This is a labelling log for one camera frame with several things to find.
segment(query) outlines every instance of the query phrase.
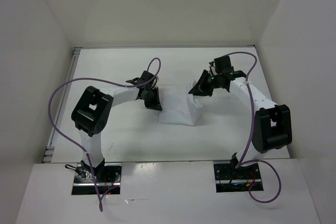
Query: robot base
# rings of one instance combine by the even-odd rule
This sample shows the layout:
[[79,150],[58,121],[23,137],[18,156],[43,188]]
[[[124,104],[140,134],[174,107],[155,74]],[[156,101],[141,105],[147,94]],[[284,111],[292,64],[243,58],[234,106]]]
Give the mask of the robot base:
[[[81,164],[77,164],[77,169],[81,170]],[[99,193],[103,194],[106,190],[110,189],[111,186],[118,186],[112,189],[109,194],[120,194],[120,183],[121,183],[121,164],[116,163],[105,163],[103,176],[101,176],[98,181]],[[88,176],[81,176],[78,173],[75,174],[72,195],[93,195],[96,194],[94,189],[93,181]]]
[[248,191],[253,183],[257,184],[251,188],[251,191],[264,190],[258,164],[244,167],[241,171],[235,170],[233,173],[230,161],[214,162],[214,173],[217,193]]

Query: black joint housing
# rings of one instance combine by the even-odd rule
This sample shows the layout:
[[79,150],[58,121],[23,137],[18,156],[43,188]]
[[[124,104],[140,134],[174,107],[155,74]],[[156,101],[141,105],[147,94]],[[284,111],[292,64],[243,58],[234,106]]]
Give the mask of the black joint housing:
[[[133,85],[141,85],[150,79],[152,79],[154,75],[149,73],[148,71],[143,71],[141,77],[134,78],[133,80],[127,81]],[[144,100],[145,107],[150,110],[158,110],[162,111],[162,107],[160,104],[159,98],[159,89],[155,87],[157,83],[157,79],[155,78],[153,81],[148,83],[143,87],[139,87],[138,97],[136,99]]]
[[[290,110],[286,105],[261,108],[256,112],[254,120],[252,143],[258,152],[280,149],[292,142]],[[276,122],[276,125],[271,126],[271,121]]]
[[196,83],[196,85],[189,91],[200,97],[211,97],[214,89],[222,88],[230,91],[230,83],[239,77],[246,77],[246,74],[241,70],[235,71],[231,66],[229,56],[221,56],[210,62],[210,66],[215,65],[216,75],[210,74],[208,71],[203,70],[203,73]]
[[112,102],[112,96],[93,86],[87,87],[71,114],[76,128],[88,133],[89,137],[100,133],[107,124]]
[[[80,164],[81,164],[82,170],[84,171],[84,176],[85,176],[85,173],[88,173],[91,176],[93,176],[89,165],[87,165],[83,160],[80,162]],[[105,170],[105,158],[103,159],[102,162],[100,162],[98,166],[93,167],[93,172],[95,173],[95,177],[97,180],[100,180],[101,178],[103,178],[104,170]]]
[[237,179],[245,179],[246,174],[248,172],[255,172],[256,169],[258,169],[258,164],[257,163],[251,163],[250,165],[247,166],[240,166],[239,168],[236,168],[238,164],[238,159],[236,156],[237,153],[233,154],[230,160],[230,168],[232,171],[232,177],[237,178]]

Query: rectangular cutout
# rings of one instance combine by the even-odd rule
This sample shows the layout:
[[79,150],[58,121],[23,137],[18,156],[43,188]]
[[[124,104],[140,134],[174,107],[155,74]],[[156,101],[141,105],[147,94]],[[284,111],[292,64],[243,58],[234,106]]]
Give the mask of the rectangular cutout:
[[250,169],[237,177],[232,174],[230,161],[214,162],[216,192],[226,193],[233,191],[248,191],[252,183],[256,183],[251,191],[263,191],[259,165],[254,164]]
[[[120,194],[121,185],[121,164],[116,163],[105,163],[105,174],[104,179],[97,181],[97,186],[99,193],[103,194],[112,185],[118,186],[111,190],[109,194]],[[93,195],[96,194],[96,190],[93,181],[89,178],[82,178],[77,173],[75,174],[71,195]]]

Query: white wall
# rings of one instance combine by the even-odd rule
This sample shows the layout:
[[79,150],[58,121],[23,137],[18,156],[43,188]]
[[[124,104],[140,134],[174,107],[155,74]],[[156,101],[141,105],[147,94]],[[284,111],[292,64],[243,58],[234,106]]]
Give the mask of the white wall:
[[254,45],[279,0],[47,0],[75,46]]
[[281,0],[257,51],[272,97],[291,108],[290,150],[320,220],[334,223],[336,0]]
[[32,165],[42,160],[51,129],[47,100],[66,77],[71,48],[45,0],[0,6],[0,222],[10,224]]

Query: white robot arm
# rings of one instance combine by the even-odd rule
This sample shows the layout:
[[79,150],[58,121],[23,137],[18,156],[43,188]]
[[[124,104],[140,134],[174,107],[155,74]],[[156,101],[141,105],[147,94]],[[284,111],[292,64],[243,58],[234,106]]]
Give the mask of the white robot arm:
[[[139,86],[153,77],[153,74],[144,71],[140,78],[127,82]],[[79,131],[82,146],[90,156],[95,174],[99,174],[99,170],[104,167],[101,131],[107,124],[111,108],[124,102],[141,99],[144,100],[146,108],[161,111],[156,84],[157,78],[138,88],[111,86],[108,89],[99,90],[89,86],[85,89],[71,114],[71,119]],[[84,170],[91,173],[86,153],[83,153],[81,164]]]
[[[135,101],[139,94],[138,88],[123,88],[117,86],[112,86],[108,89],[101,89],[99,91],[113,98],[111,108],[124,102]],[[104,160],[101,151],[101,132],[90,136],[84,130],[79,130],[79,135],[82,146],[90,155],[92,166],[97,167]],[[86,153],[83,153],[82,160],[86,165],[89,165]]]
[[[289,108],[269,100],[250,82],[249,87],[253,95],[255,116],[252,143],[244,158],[245,161],[261,159],[267,151],[280,149],[292,141]],[[251,109],[246,75],[240,70],[234,70],[229,56],[222,56],[210,62],[209,71],[203,70],[199,81],[189,94],[211,97],[216,88],[226,89]],[[234,163],[238,163],[244,150],[233,155]]]

